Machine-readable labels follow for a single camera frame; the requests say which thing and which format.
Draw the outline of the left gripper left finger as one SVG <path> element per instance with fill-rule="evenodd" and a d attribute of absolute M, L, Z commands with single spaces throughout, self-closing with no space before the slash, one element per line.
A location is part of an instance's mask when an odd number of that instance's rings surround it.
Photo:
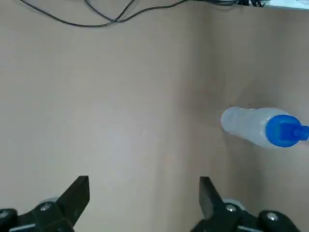
<path fill-rule="evenodd" d="M 19 215 L 13 208 L 0 210 L 2 232 L 73 232 L 90 201 L 87 175 L 79 176 L 55 200 L 46 200 Z"/>

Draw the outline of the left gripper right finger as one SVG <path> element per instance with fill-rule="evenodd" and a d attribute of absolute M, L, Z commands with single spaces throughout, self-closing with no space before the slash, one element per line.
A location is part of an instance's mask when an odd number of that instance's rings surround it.
<path fill-rule="evenodd" d="M 199 179 L 199 205 L 203 214 L 193 232 L 298 232 L 299 228 L 285 214 L 263 210 L 250 214 L 236 200 L 222 199 L 211 179 Z"/>

